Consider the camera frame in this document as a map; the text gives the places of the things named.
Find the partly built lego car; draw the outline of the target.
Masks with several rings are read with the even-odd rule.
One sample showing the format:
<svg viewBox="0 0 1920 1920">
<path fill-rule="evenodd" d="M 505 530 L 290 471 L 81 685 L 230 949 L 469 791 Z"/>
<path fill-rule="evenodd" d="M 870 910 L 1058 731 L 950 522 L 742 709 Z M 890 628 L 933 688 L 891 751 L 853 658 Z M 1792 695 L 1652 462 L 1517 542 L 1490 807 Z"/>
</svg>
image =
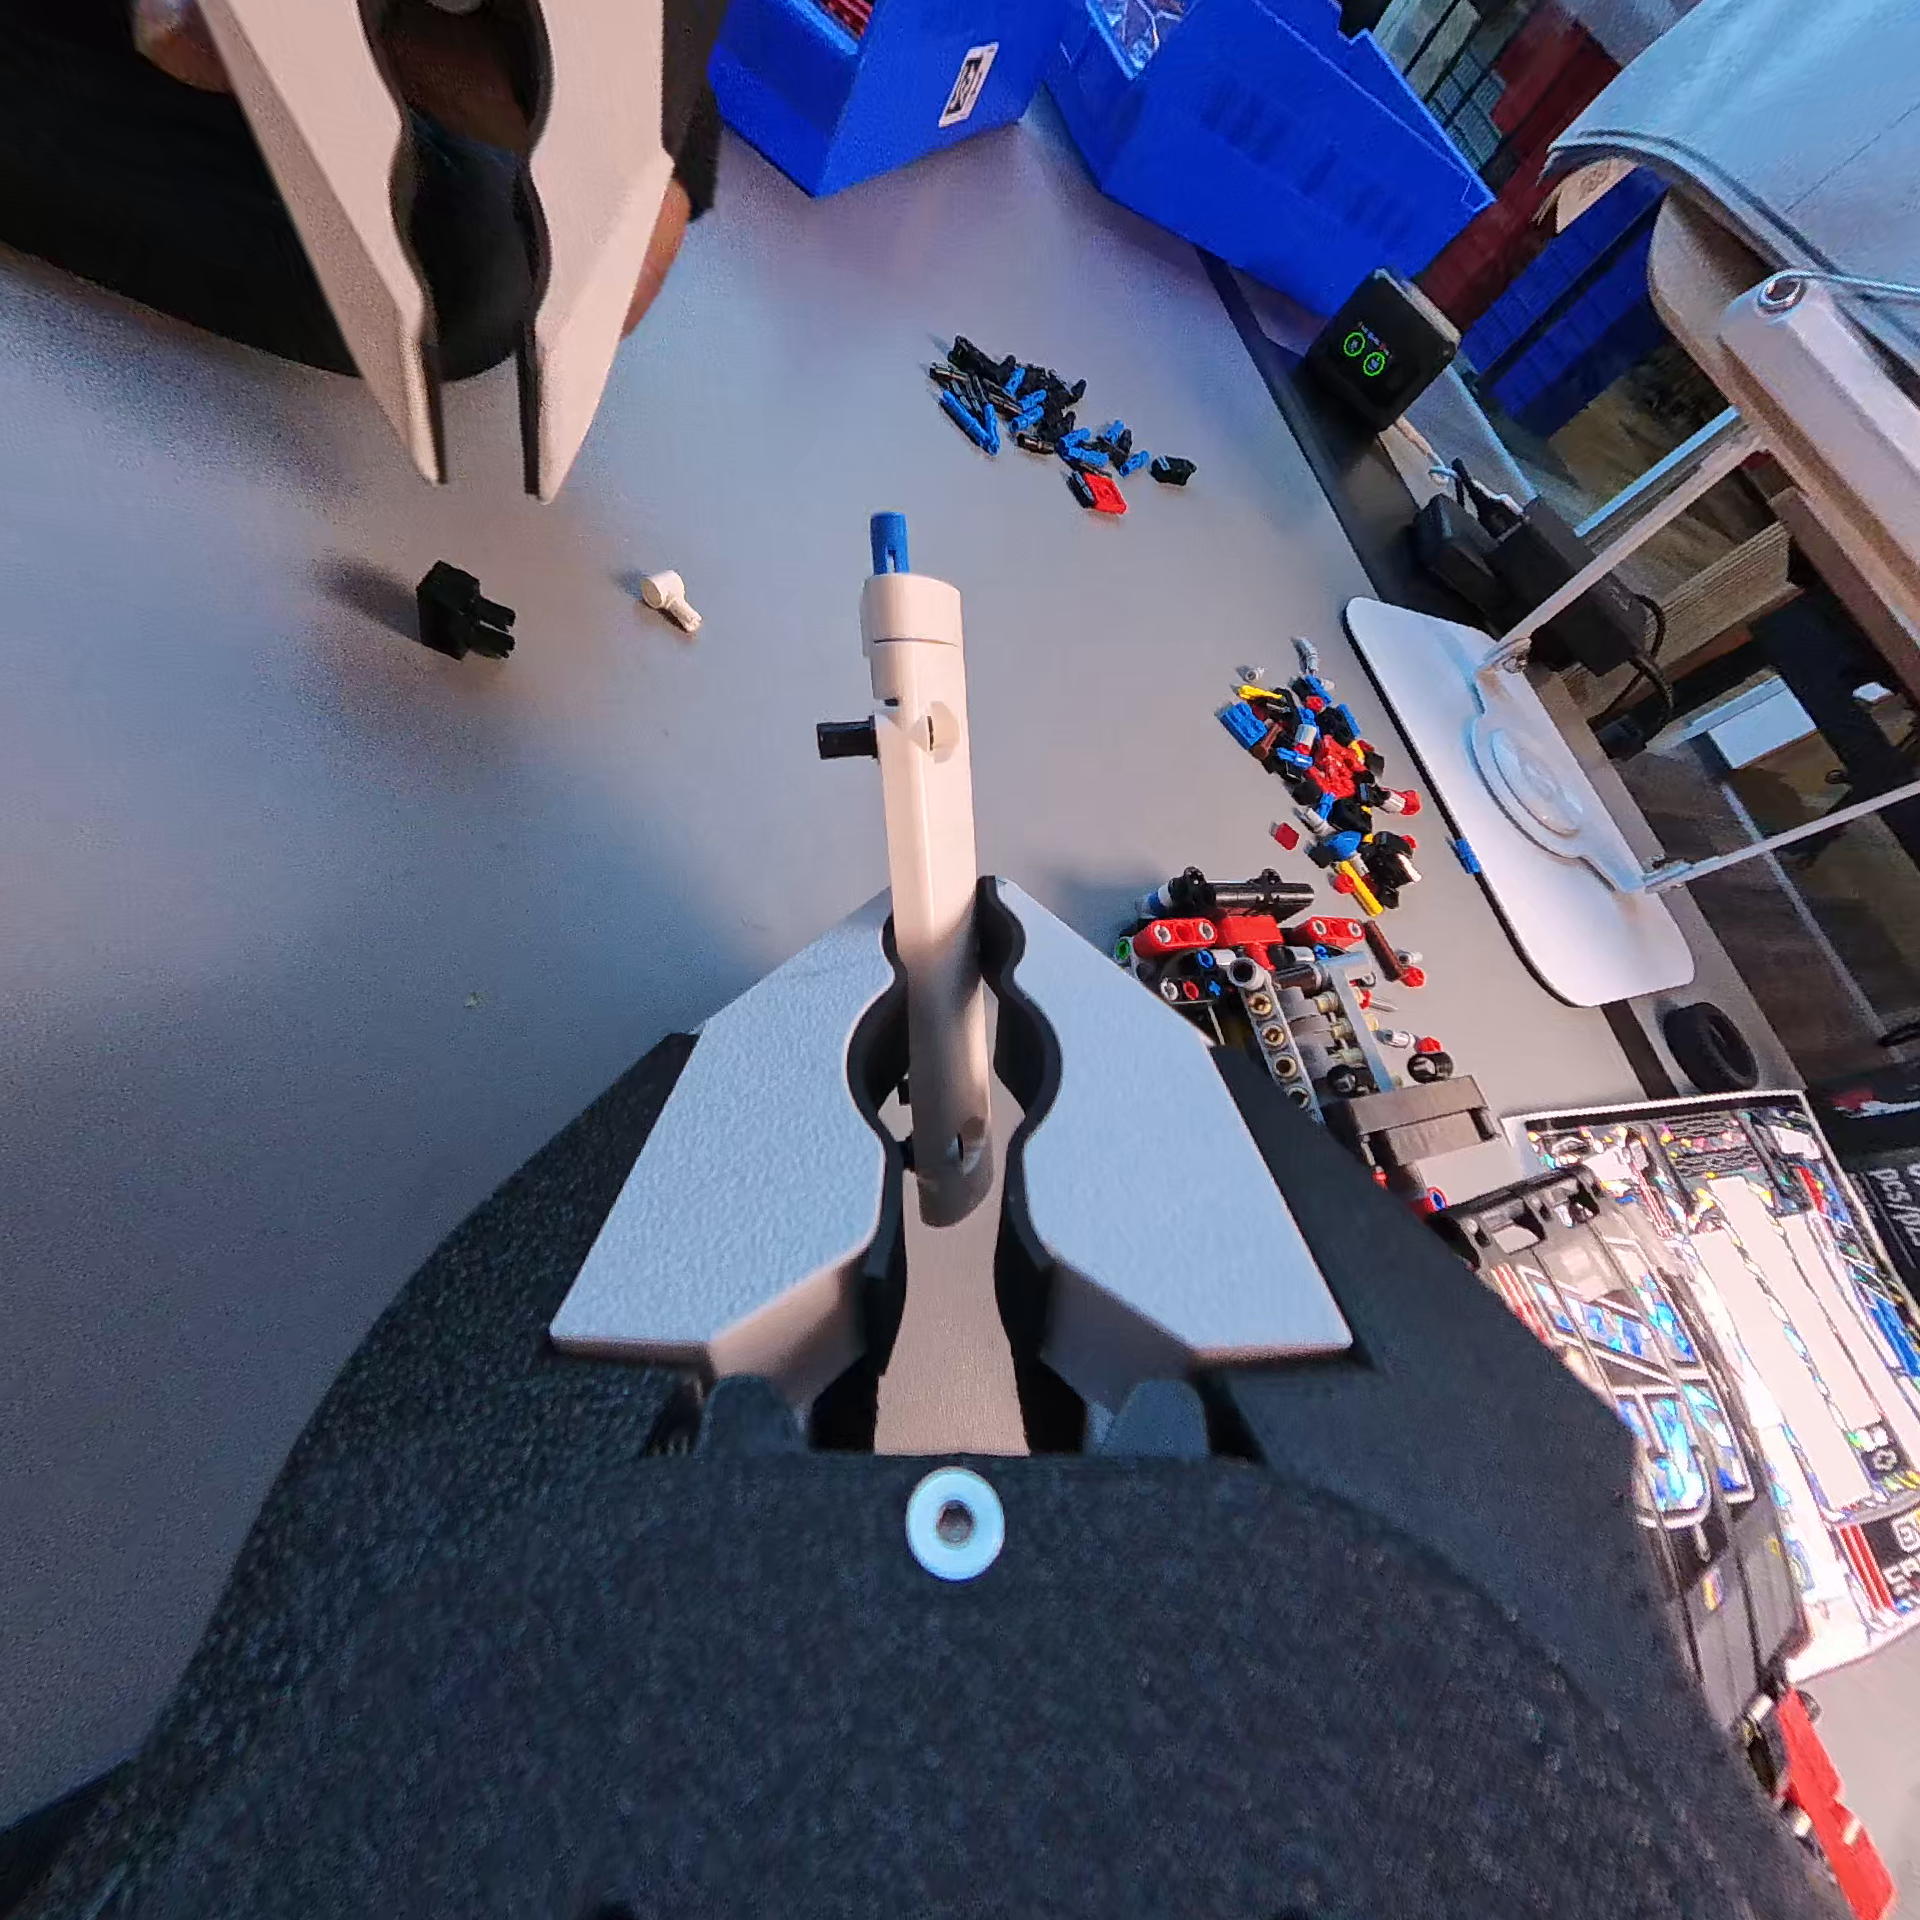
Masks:
<svg viewBox="0 0 1920 1920">
<path fill-rule="evenodd" d="M 1851 1916 L 1891 1916 L 1892 1879 L 1796 1683 L 1845 1660 L 1850 1507 L 1808 1471 L 1760 1363 L 1773 1334 L 1798 1355 L 1765 1234 L 1787 1228 L 1782 1277 L 1801 1279 L 1821 1147 L 1780 1100 L 1756 1117 L 1609 1111 L 1531 1119 L 1542 1171 L 1524 1181 L 1460 1204 L 1417 1191 L 1427 1158 L 1493 1134 L 1490 1114 L 1438 1039 L 1377 1022 L 1377 972 L 1413 988 L 1413 958 L 1358 920 L 1257 914 L 1281 895 L 1272 871 L 1241 886 L 1188 871 L 1142 901 L 1117 959 L 1257 1061 L 1445 1253 L 1416 1266 L 1340 1215 L 1379 1390 L 1353 1414 L 1331 1399 L 1281 1414 L 1274 1390 L 1237 1388 L 1230 1411 L 1499 1575 L 1609 1695 L 1685 1672 Z"/>
</svg>

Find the black device with green display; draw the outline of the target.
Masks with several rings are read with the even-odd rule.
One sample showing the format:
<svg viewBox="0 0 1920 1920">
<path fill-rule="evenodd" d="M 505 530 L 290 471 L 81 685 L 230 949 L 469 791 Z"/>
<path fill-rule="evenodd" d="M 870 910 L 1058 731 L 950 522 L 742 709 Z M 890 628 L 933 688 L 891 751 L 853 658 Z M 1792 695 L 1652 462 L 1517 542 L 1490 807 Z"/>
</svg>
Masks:
<svg viewBox="0 0 1920 1920">
<path fill-rule="evenodd" d="M 1413 279 L 1373 270 L 1308 344 L 1304 380 L 1379 435 L 1454 365 L 1459 348 L 1459 326 Z"/>
</svg>

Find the small black lego piece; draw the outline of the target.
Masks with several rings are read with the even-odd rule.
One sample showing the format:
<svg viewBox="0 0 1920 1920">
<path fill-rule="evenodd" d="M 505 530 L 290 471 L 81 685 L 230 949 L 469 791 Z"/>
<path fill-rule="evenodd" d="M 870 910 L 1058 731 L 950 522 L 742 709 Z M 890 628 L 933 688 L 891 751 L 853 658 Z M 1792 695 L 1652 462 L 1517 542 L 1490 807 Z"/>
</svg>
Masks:
<svg viewBox="0 0 1920 1920">
<path fill-rule="evenodd" d="M 416 586 L 418 642 L 451 661 L 505 661 L 517 612 L 482 591 L 473 574 L 436 560 Z"/>
</svg>

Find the pile of mixed lego pieces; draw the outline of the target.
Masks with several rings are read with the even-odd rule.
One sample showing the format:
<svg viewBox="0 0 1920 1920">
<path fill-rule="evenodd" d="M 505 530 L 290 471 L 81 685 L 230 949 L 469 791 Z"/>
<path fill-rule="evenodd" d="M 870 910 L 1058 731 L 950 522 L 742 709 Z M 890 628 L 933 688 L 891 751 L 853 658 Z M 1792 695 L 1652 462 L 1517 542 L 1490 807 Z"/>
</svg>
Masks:
<svg viewBox="0 0 1920 1920">
<path fill-rule="evenodd" d="M 1281 779 L 1285 813 L 1274 839 L 1306 852 L 1338 894 L 1379 920 L 1421 879 L 1408 822 L 1425 812 L 1425 797 L 1388 782 L 1386 757 L 1338 695 L 1317 645 L 1297 635 L 1292 654 L 1288 678 L 1243 666 L 1217 720 L 1254 766 Z"/>
</svg>

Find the lego sticker sheet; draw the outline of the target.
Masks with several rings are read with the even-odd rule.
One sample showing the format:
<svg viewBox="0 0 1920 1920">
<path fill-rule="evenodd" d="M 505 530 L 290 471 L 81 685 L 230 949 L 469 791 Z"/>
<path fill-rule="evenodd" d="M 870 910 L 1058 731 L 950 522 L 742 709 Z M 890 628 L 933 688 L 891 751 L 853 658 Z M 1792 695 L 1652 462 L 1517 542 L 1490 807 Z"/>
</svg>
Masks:
<svg viewBox="0 0 1920 1920">
<path fill-rule="evenodd" d="M 1795 1683 L 1915 1630 L 1915 1310 L 1808 1100 L 1752 1091 L 1505 1119 L 1524 1173 L 1587 1171 L 1619 1279 L 1508 1300 L 1630 1429 L 1673 1551 L 1760 1519 L 1804 1622 Z"/>
</svg>

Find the wooden stand board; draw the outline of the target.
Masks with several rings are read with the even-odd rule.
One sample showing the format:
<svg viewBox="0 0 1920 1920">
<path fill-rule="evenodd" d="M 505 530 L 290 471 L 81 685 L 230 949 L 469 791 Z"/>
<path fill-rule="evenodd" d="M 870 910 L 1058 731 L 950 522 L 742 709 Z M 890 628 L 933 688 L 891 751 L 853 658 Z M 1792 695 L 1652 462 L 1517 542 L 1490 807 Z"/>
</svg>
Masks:
<svg viewBox="0 0 1920 1920">
<path fill-rule="evenodd" d="M 1812 279 L 1772 309 L 1776 271 L 1669 196 L 1648 261 L 1669 333 L 1739 413 L 1770 504 L 1892 678 L 1917 690 L 1915 371 L 1865 326 L 1865 302 Z"/>
</svg>

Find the black padded wrist rest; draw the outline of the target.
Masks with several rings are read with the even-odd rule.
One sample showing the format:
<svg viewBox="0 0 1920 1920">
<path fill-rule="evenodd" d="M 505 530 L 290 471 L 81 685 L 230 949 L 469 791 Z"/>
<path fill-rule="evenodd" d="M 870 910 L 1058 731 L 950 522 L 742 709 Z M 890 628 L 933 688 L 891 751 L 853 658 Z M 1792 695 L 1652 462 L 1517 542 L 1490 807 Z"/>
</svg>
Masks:
<svg viewBox="0 0 1920 1920">
<path fill-rule="evenodd" d="M 238 101 L 157 71 L 133 5 L 2 5 L 2 98 L 5 247 L 217 339 L 354 373 Z M 515 352 L 536 294 L 517 160 L 406 112 L 442 371 L 481 375 Z"/>
</svg>

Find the blue and white lego panel assembly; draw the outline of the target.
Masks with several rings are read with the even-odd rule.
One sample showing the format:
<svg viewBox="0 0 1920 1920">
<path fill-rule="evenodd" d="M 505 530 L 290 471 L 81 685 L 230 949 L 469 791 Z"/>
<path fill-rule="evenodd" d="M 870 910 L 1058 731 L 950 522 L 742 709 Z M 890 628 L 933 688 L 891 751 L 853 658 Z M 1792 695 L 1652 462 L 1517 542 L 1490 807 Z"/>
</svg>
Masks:
<svg viewBox="0 0 1920 1920">
<path fill-rule="evenodd" d="M 963 594 L 913 570 L 898 512 L 870 516 L 859 594 L 866 722 L 819 724 L 824 758 L 873 757 L 906 990 L 920 1211 L 946 1230 L 992 1189 L 992 1058 L 976 946 L 976 816 Z"/>
</svg>

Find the blue plastic parts bin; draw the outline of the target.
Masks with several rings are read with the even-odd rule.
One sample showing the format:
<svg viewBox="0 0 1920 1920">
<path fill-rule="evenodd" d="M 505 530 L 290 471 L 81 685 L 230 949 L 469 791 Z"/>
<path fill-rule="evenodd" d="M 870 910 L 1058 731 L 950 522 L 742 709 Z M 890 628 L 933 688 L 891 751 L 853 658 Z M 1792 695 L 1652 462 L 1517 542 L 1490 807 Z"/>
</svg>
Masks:
<svg viewBox="0 0 1920 1920">
<path fill-rule="evenodd" d="M 1313 312 L 1421 275 L 1493 192 L 1332 3 L 1200 3 L 1136 77 L 1069 5 L 1046 91 L 1097 188 Z"/>
<path fill-rule="evenodd" d="M 1016 123 L 1066 3 L 732 3 L 708 82 L 732 132 L 814 198 Z"/>
</svg>

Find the pile of blue black lego pins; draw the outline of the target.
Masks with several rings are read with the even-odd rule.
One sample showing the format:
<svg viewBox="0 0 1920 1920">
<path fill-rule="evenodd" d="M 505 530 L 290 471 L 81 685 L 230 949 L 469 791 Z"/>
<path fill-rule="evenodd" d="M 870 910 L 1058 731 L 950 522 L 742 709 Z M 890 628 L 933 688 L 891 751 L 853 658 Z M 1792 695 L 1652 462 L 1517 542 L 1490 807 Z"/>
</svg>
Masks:
<svg viewBox="0 0 1920 1920">
<path fill-rule="evenodd" d="M 956 333 L 923 368 L 942 415 L 984 456 L 1009 448 L 1058 474 L 1085 516 L 1117 522 L 1131 487 L 1187 491 L 1197 462 L 1142 438 L 1124 415 L 1091 415 L 1088 384 L 1019 355 L 986 352 Z"/>
</svg>

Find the person's left hand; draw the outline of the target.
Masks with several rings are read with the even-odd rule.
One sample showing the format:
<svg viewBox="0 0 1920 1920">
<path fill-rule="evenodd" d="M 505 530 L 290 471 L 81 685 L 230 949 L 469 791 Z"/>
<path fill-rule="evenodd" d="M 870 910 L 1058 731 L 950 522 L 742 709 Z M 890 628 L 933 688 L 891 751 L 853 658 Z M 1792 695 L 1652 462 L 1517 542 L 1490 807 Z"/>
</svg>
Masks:
<svg viewBox="0 0 1920 1920">
<path fill-rule="evenodd" d="M 497 152 L 532 144 L 532 52 L 515 5 L 376 5 L 379 43 L 402 101 L 451 135 Z M 200 5 L 136 3 L 136 47 L 171 80 L 229 91 L 224 62 Z M 636 279 L 622 333 L 632 336 L 674 270 L 690 224 L 713 204 L 720 126 L 713 96 L 698 102 Z"/>
</svg>

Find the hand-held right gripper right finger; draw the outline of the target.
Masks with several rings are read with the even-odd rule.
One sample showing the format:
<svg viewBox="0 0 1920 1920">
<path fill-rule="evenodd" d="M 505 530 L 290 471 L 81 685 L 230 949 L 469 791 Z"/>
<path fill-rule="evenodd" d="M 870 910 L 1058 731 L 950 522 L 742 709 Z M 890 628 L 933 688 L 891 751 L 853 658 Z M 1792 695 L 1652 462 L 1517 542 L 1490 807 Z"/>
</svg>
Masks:
<svg viewBox="0 0 1920 1920">
<path fill-rule="evenodd" d="M 1006 1144 L 995 1298 L 1021 1413 L 1353 1352 L 1278 1175 L 1197 1031 L 1021 886 L 976 886 Z"/>
</svg>

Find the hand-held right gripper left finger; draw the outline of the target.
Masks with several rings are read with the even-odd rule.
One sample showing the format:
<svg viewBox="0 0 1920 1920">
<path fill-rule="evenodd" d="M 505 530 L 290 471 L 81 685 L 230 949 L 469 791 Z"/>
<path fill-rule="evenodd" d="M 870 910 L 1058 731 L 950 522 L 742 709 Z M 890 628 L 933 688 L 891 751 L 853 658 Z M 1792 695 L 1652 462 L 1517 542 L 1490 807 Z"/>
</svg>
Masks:
<svg viewBox="0 0 1920 1920">
<path fill-rule="evenodd" d="M 897 984 L 876 894 L 698 1031 L 576 1279 L 562 1352 L 758 1375 L 800 1407 L 866 1348 L 857 1277 L 897 1198 L 848 1052 Z"/>
</svg>

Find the small clear plastic bag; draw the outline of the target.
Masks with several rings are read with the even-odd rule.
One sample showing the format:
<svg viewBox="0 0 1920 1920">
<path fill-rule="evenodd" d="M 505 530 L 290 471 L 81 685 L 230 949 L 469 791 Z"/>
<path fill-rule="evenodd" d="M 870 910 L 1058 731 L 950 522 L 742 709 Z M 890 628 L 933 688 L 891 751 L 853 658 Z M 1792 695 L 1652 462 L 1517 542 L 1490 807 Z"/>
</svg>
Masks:
<svg viewBox="0 0 1920 1920">
<path fill-rule="evenodd" d="M 1106 34 L 1121 68 L 1136 77 L 1157 56 L 1165 39 L 1185 23 L 1187 3 L 1088 3 Z"/>
</svg>

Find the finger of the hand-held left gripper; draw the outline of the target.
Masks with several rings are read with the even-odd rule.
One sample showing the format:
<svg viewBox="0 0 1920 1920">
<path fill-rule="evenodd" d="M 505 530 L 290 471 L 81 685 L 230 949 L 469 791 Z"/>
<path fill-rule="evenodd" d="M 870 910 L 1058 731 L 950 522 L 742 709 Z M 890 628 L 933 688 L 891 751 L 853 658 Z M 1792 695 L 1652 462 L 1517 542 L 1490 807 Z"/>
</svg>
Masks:
<svg viewBox="0 0 1920 1920">
<path fill-rule="evenodd" d="M 665 7 L 532 3 L 536 101 L 518 171 L 536 300 L 517 352 L 523 487 L 554 501 L 586 444 L 674 174 Z"/>
<path fill-rule="evenodd" d="M 445 483 L 434 304 L 412 243 L 413 132 L 360 3 L 201 3 L 230 91 L 356 375 Z"/>
</svg>

